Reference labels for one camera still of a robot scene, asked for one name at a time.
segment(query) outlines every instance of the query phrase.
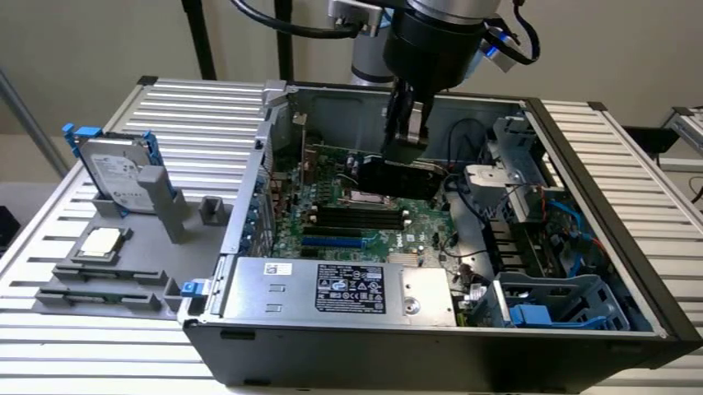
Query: wire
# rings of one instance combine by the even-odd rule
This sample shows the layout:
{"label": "wire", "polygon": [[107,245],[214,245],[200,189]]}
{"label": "wire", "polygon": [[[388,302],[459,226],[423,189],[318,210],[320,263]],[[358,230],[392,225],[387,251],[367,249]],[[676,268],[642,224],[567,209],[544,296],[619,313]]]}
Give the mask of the wire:
{"label": "wire", "polygon": [[600,240],[598,240],[595,237],[592,237],[592,238],[591,238],[591,241],[592,241],[594,244],[598,246],[598,248],[600,249],[600,251],[603,252],[603,254],[607,256],[606,246],[603,245],[603,243],[600,242]]}
{"label": "wire", "polygon": [[[266,168],[264,165],[262,165],[262,167],[264,168],[266,173],[268,173],[268,180],[270,180],[272,183],[276,184],[276,183],[278,183],[278,180],[274,179],[274,174],[271,173],[271,170],[268,170],[268,169]],[[278,183],[278,190],[282,191],[282,189],[283,189],[283,185],[282,185],[280,183]]]}
{"label": "wire", "polygon": [[458,186],[456,189],[451,189],[450,188],[450,181],[451,181],[451,178],[456,178],[456,177],[462,177],[460,174],[450,174],[446,178],[444,178],[444,193],[447,192],[456,192],[458,195],[459,195],[459,198],[462,199],[462,202],[466,206],[466,208],[470,209],[471,211],[471,214],[474,214],[474,216],[476,217],[476,219],[483,223],[484,226],[490,226],[490,223],[488,221],[483,218],[482,214],[476,211],[476,209],[474,208],[474,206],[471,205],[470,203],[470,199],[463,195],[463,192],[459,188],[459,183],[455,181],[455,185]]}
{"label": "wire", "polygon": [[701,185],[701,190],[697,192],[694,189],[694,180],[695,179],[703,179],[702,176],[697,175],[695,177],[691,177],[688,179],[688,187],[691,188],[691,191],[695,193],[694,199],[691,199],[691,203],[695,204],[701,198],[703,198],[703,185]]}
{"label": "wire", "polygon": [[350,177],[350,176],[346,175],[346,174],[335,174],[334,176],[335,176],[335,177],[340,177],[342,179],[348,179],[348,180],[352,181],[356,185],[359,185],[359,182],[358,182],[352,177]]}
{"label": "wire", "polygon": [[544,199],[544,188],[542,188],[542,186],[538,186],[538,188],[542,200],[542,222],[547,222],[547,200]]}
{"label": "wire", "polygon": [[242,11],[244,15],[252,18],[262,25],[268,26],[276,31],[286,33],[287,35],[299,35],[310,39],[352,39],[358,36],[362,31],[362,25],[344,24],[338,29],[320,29],[316,27],[307,27],[294,25],[286,21],[282,21],[271,16],[266,15],[256,8],[250,6],[244,0],[230,0],[235,7]]}
{"label": "wire", "polygon": [[442,243],[439,243],[439,250],[444,253],[446,256],[448,257],[452,257],[452,258],[468,258],[468,257],[472,257],[474,255],[478,255],[479,253],[487,253],[488,250],[487,249],[480,249],[472,253],[466,253],[464,255],[456,255],[454,253],[450,253],[447,251],[447,240],[450,240],[455,235],[458,234],[458,232],[454,232],[454,234],[451,235],[450,238],[444,239],[444,241]]}
{"label": "wire", "polygon": [[542,54],[542,48],[539,46],[539,35],[538,31],[532,27],[528,21],[526,21],[526,18],[519,13],[519,8],[523,4],[523,1],[514,0],[514,14],[515,19],[518,20],[519,24],[523,26],[523,29],[526,30],[527,37],[530,38],[530,45],[532,47],[532,57],[528,58],[519,50],[512,49],[507,44],[503,42],[503,40],[491,34],[490,30],[486,31],[486,34],[483,35],[483,39],[498,48],[499,51],[502,51],[515,62],[530,65],[535,63],[539,60],[539,55]]}
{"label": "wire", "polygon": [[575,274],[579,272],[580,268],[582,268],[582,255],[576,253],[574,266],[570,269],[570,274],[567,274],[567,278],[575,277]]}
{"label": "wire", "polygon": [[582,231],[582,216],[579,215],[579,213],[571,210],[566,204],[558,202],[556,200],[550,200],[547,204],[572,215],[572,217],[575,218],[576,229]]}
{"label": "wire", "polygon": [[[458,126],[463,122],[474,122],[483,128],[483,130],[486,130],[486,125],[483,124],[482,121],[479,121],[475,118],[462,118],[450,126],[450,136],[447,137],[447,167],[448,168],[452,168],[456,165],[456,163],[459,162],[459,151],[458,151],[458,157],[455,159],[455,162],[454,162],[454,164],[451,163],[451,139],[452,139],[452,135],[454,135],[454,130],[458,128]],[[471,140],[468,140],[468,142],[470,142],[471,150],[475,151],[476,149],[474,147],[474,144],[471,143]]]}

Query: silver metal sheet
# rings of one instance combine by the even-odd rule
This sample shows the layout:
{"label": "silver metal sheet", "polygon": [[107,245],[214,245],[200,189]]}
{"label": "silver metal sheet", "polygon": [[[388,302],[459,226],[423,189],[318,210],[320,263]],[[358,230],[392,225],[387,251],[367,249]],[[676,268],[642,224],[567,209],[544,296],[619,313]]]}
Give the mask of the silver metal sheet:
{"label": "silver metal sheet", "polygon": [[703,242],[636,240],[647,257],[680,257],[703,260]]}
{"label": "silver metal sheet", "polygon": [[602,123],[600,118],[592,111],[583,111],[579,114],[552,113],[551,117],[555,121],[564,123]]}
{"label": "silver metal sheet", "polygon": [[603,153],[588,154],[584,152],[576,152],[576,154],[584,165],[618,165],[640,168],[638,160],[631,156],[608,155]]}
{"label": "silver metal sheet", "polygon": [[403,268],[406,315],[412,325],[455,327],[454,303],[444,269]]}
{"label": "silver metal sheet", "polygon": [[611,134],[607,126],[598,123],[556,123],[559,129],[563,132],[582,132],[582,133],[596,133],[596,134]]}
{"label": "silver metal sheet", "polygon": [[618,138],[606,133],[564,132],[570,142],[592,142],[596,144],[619,144]]}
{"label": "silver metal sheet", "polygon": [[[267,273],[267,263],[287,265],[287,274]],[[382,297],[386,300],[386,314],[336,313],[316,309],[318,270],[322,264],[383,269]],[[227,295],[223,318],[234,323],[258,321],[282,325],[296,323],[306,326],[314,324],[352,327],[364,324],[408,325],[411,321],[403,313],[402,269],[403,265],[392,263],[240,258],[235,268],[231,291]],[[280,288],[271,290],[274,286],[283,287],[283,291],[279,290]],[[347,293],[346,300],[351,297],[350,288],[351,285],[347,282],[347,291],[340,291],[343,294]],[[278,310],[271,311],[271,306],[278,306]]]}
{"label": "silver metal sheet", "polygon": [[650,175],[638,167],[586,165],[588,173],[594,177],[611,177],[622,179],[650,179]]}
{"label": "silver metal sheet", "polygon": [[592,144],[587,142],[575,142],[571,144],[575,151],[586,154],[619,154],[627,155],[630,152],[620,144]]}

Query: blue cable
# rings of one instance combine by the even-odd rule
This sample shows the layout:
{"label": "blue cable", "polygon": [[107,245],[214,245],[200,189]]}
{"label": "blue cable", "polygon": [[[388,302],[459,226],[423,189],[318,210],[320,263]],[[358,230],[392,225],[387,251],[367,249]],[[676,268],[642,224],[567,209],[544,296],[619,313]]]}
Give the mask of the blue cable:
{"label": "blue cable", "polygon": [[579,272],[580,268],[582,268],[582,254],[576,253],[574,266],[570,269],[570,274],[567,275],[567,278],[575,277],[575,274]]}
{"label": "blue cable", "polygon": [[580,232],[582,231],[582,216],[579,215],[579,213],[571,210],[571,208],[566,204],[556,202],[554,200],[550,200],[547,204],[550,204],[550,206],[556,207],[559,210],[572,215],[572,217],[575,218],[575,224],[578,226],[578,230]]}

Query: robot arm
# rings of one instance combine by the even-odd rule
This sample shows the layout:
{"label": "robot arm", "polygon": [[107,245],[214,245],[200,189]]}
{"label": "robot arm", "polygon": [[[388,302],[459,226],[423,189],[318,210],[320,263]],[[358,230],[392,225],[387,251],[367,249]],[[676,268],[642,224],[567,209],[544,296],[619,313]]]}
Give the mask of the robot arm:
{"label": "robot arm", "polygon": [[254,10],[244,0],[231,1],[268,27],[322,39],[352,38],[360,33],[376,35],[386,10],[395,10],[383,49],[395,85],[382,148],[383,157],[394,162],[410,163],[424,152],[434,97],[462,83],[479,52],[504,71],[515,62],[531,64],[539,57],[538,34],[519,14],[524,0],[514,0],[514,11],[532,42],[531,58],[519,51],[515,35],[495,14],[500,0],[330,0],[327,14],[336,27],[332,30],[295,26]]}

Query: blue latch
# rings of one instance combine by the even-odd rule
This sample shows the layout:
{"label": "blue latch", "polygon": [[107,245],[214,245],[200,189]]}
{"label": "blue latch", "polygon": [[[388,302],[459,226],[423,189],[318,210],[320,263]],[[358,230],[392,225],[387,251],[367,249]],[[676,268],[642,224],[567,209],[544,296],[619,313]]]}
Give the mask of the blue latch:
{"label": "blue latch", "polygon": [[210,293],[210,280],[187,281],[184,288],[180,290],[180,295],[184,298],[202,298]]}
{"label": "blue latch", "polygon": [[510,308],[510,318],[520,328],[563,328],[599,329],[606,324],[606,317],[592,317],[583,323],[555,323],[551,321],[550,310],[540,304],[518,304]]}
{"label": "blue latch", "polygon": [[76,137],[94,138],[103,134],[103,128],[98,126],[82,126],[75,133]]}
{"label": "blue latch", "polygon": [[164,158],[162,157],[162,152],[159,150],[159,141],[156,140],[156,136],[154,135],[151,130],[147,130],[144,134],[142,134],[142,138],[147,141],[147,147],[150,149],[150,162],[155,166],[163,166],[164,165]]}
{"label": "blue latch", "polygon": [[72,123],[67,123],[62,128],[62,131],[64,132],[64,140],[68,143],[68,146],[71,147],[71,153],[79,158],[80,150],[78,149],[76,138],[74,137],[75,127],[76,125],[74,125]]}

